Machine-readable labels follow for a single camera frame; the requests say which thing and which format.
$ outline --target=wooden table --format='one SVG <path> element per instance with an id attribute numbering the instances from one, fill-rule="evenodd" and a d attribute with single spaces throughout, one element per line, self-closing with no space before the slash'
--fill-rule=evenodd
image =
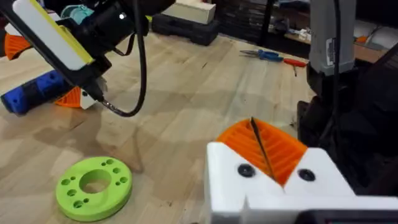
<path id="1" fill-rule="evenodd" d="M 133 118 L 101 105 L 46 104 L 23 117 L 1 107 L 0 223 L 75 223 L 58 211 L 55 185 L 72 164 L 94 156 L 118 158 L 134 175 L 127 205 L 98 223 L 203 223 L 206 144 L 250 116 L 295 134 L 296 104 L 313 95 L 305 69 L 295 77 L 290 65 L 241 57 L 256 47 L 227 37 L 202 47 L 150 34 L 146 49 L 148 92 Z M 139 92 L 138 54 L 109 57 L 106 97 L 127 110 Z M 0 68 L 3 91 L 50 69 L 34 50 L 0 60 Z"/>

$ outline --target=green 3d printed disc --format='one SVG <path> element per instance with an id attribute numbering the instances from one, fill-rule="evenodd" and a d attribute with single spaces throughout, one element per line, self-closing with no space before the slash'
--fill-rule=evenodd
<path id="1" fill-rule="evenodd" d="M 129 200 L 132 175 L 121 161 L 94 157 L 69 168 L 58 181 L 61 211 L 79 222 L 101 220 L 119 211 Z"/>

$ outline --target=red handle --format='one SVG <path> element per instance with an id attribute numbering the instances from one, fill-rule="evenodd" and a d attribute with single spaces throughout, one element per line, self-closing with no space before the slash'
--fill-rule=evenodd
<path id="1" fill-rule="evenodd" d="M 304 63 L 304 62 L 301 62 L 301 61 L 298 61 L 298 60 L 294 60 L 294 59 L 289 59 L 289 58 L 285 58 L 284 62 L 286 64 L 297 66 L 297 67 L 300 67 L 300 68 L 304 68 L 304 67 L 307 66 L 307 64 Z"/>

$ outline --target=white box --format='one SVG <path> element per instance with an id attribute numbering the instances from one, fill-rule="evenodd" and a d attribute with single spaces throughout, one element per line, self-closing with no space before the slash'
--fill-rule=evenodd
<path id="1" fill-rule="evenodd" d="M 215 4 L 179 0 L 166 9 L 162 14 L 201 24 L 209 24 L 214 19 L 215 11 Z"/>

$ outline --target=orange fan-shaped part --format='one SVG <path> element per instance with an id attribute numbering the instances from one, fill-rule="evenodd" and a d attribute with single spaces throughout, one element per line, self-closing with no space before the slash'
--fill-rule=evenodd
<path id="1" fill-rule="evenodd" d="M 284 185 L 300 162 L 307 146 L 272 125 L 257 119 L 256 124 L 272 169 L 267 165 L 249 119 L 228 128 L 217 141 L 226 144 L 265 174 L 271 175 L 272 170 L 275 181 Z"/>
<path id="2" fill-rule="evenodd" d="M 30 43 L 23 37 L 6 34 L 4 51 L 9 60 L 15 59 L 21 52 L 30 48 Z"/>
<path id="3" fill-rule="evenodd" d="M 80 97 L 81 97 L 80 88 L 74 87 L 65 96 L 57 100 L 55 104 L 68 108 L 80 108 Z"/>

